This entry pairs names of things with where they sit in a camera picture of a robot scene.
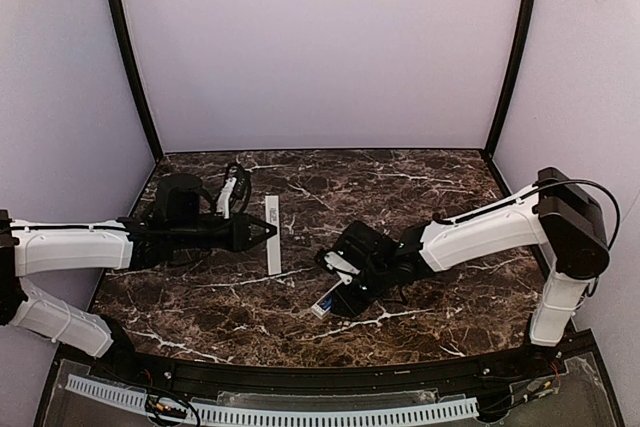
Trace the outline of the black frame post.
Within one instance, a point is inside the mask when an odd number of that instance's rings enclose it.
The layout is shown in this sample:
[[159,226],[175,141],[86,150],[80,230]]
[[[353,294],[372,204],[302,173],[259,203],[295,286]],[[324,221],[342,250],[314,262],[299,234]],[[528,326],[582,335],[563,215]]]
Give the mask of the black frame post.
[[129,33],[123,0],[107,0],[111,15],[111,20],[116,35],[118,48],[126,79],[134,101],[134,106],[147,142],[152,158],[155,163],[160,162],[164,157],[164,151],[152,119],[151,110],[145,95],[144,86],[136,56],[134,53],[131,35]]
[[524,55],[535,0],[520,0],[512,45],[484,151],[493,158],[508,116]]

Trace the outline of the white remote control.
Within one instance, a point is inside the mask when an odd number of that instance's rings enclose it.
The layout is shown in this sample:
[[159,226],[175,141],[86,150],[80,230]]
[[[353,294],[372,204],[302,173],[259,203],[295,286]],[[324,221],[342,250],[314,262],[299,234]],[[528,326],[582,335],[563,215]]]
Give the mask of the white remote control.
[[311,312],[320,320],[326,319],[329,315],[340,315],[342,309],[341,288],[342,281],[338,281],[311,307]]

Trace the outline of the white battery cover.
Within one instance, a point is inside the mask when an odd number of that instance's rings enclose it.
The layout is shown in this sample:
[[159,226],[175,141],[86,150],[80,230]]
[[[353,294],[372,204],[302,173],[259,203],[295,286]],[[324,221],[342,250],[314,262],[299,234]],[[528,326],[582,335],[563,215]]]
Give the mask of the white battery cover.
[[265,220],[274,229],[274,233],[266,242],[266,254],[268,275],[275,276],[282,273],[280,212],[279,197],[277,195],[267,195],[265,197]]

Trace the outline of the right black frame post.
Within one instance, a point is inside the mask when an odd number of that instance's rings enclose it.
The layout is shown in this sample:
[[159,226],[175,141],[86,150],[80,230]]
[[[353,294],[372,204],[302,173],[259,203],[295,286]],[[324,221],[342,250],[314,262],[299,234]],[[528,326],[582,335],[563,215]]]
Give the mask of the right black frame post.
[[512,45],[484,151],[493,158],[508,116],[524,55],[535,0],[520,0]]

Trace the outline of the black front rail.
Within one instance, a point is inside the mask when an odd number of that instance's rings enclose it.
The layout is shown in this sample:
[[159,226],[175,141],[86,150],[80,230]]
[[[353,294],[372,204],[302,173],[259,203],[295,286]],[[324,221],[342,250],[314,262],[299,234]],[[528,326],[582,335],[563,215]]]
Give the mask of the black front rail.
[[525,345],[452,360],[345,368],[250,367],[180,360],[138,353],[136,381],[151,374],[152,386],[189,397],[214,398],[239,392],[294,395],[347,395],[435,390],[439,394],[492,395],[520,380],[552,373],[569,350]]

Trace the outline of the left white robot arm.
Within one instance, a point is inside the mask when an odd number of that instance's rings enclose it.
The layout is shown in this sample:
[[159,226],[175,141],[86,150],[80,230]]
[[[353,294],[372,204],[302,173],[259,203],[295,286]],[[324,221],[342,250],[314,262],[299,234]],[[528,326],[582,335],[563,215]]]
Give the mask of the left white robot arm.
[[192,174],[163,177],[137,217],[92,224],[42,224],[1,213],[1,323],[74,347],[96,359],[135,348],[113,319],[90,314],[43,291],[29,276],[61,270],[140,271],[170,262],[182,250],[244,252],[278,233],[246,209],[249,173],[227,170],[217,196]]

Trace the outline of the left black frame post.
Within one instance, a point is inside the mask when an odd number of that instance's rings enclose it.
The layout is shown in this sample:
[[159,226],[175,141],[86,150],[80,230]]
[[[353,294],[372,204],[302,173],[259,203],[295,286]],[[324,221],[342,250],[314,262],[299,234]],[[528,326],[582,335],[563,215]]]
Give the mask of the left black frame post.
[[134,101],[134,106],[147,142],[152,158],[155,163],[160,162],[164,157],[164,151],[152,119],[151,110],[145,95],[144,86],[136,56],[134,53],[131,35],[129,33],[123,0],[107,0],[111,15],[111,20],[116,35],[118,48],[126,79]]

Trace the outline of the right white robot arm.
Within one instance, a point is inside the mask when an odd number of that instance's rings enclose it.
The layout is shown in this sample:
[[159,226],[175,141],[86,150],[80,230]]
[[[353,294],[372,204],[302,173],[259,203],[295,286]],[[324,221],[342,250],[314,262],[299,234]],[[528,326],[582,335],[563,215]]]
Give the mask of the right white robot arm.
[[608,268],[619,233],[606,231],[592,187],[554,167],[534,183],[485,207],[432,219],[405,229],[394,240],[363,222],[350,224],[317,263],[338,275],[315,305],[317,312],[354,318],[394,287],[433,277],[465,262],[514,248],[547,245],[555,262],[529,324],[529,340],[554,347],[593,284]]

